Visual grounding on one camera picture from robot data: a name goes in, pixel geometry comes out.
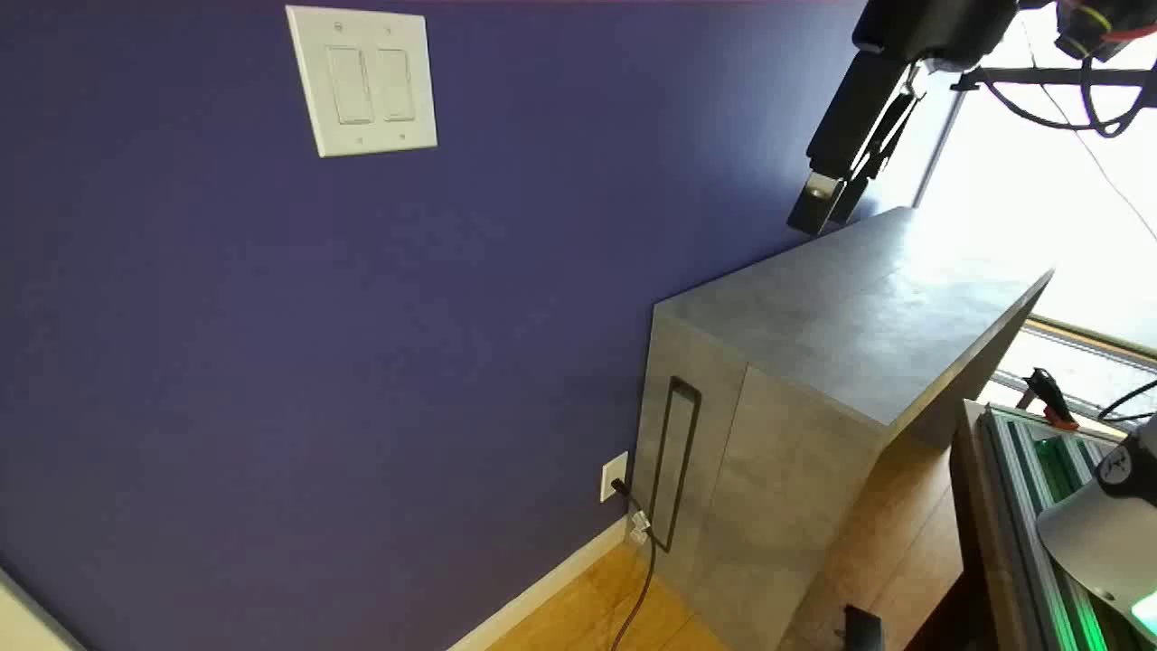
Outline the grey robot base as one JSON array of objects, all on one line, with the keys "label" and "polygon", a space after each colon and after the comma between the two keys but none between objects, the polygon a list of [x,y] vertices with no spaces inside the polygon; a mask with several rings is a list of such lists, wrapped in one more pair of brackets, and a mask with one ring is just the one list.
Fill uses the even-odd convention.
[{"label": "grey robot base", "polygon": [[1093,479],[1038,516],[1049,557],[1157,643],[1157,431],[1111,438]]}]

